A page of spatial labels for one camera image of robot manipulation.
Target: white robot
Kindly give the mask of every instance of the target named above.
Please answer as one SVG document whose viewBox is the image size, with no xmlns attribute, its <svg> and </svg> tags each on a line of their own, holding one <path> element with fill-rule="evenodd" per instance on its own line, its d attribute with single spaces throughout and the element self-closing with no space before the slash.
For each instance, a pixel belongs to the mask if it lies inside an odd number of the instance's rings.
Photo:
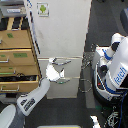
<svg viewBox="0 0 128 128">
<path fill-rule="evenodd" d="M 92 69 L 96 96 L 106 103 L 118 103 L 128 89 L 128 37 L 116 33 L 110 47 L 96 47 Z"/>
</svg>

